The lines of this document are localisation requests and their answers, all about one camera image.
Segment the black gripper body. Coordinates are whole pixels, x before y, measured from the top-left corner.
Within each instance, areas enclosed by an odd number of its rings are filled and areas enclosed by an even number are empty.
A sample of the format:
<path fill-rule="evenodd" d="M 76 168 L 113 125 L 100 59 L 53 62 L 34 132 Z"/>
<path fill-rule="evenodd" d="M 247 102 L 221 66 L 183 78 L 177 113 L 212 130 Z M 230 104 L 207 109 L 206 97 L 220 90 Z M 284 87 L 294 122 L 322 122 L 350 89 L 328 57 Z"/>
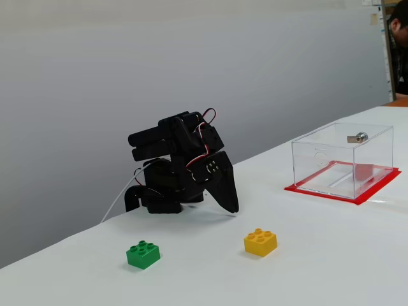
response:
<path fill-rule="evenodd" d="M 191 170 L 191 176 L 197 184 L 208 184 L 211 182 L 211 173 L 207 170 L 209 162 L 210 158 L 206 157 L 195 161 L 189 167 Z"/>

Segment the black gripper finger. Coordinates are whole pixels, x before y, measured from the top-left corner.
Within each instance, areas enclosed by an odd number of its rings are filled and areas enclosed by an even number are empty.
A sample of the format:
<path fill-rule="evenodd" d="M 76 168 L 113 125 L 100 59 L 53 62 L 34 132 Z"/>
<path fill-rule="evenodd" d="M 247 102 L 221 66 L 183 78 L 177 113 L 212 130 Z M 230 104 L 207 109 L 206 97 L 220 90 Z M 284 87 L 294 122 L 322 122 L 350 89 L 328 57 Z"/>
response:
<path fill-rule="evenodd" d="M 227 154 L 224 151 L 215 153 L 207 158 L 205 166 L 209 174 L 207 191 L 223 209 L 232 214 L 237 213 L 239 204 L 233 165 Z"/>

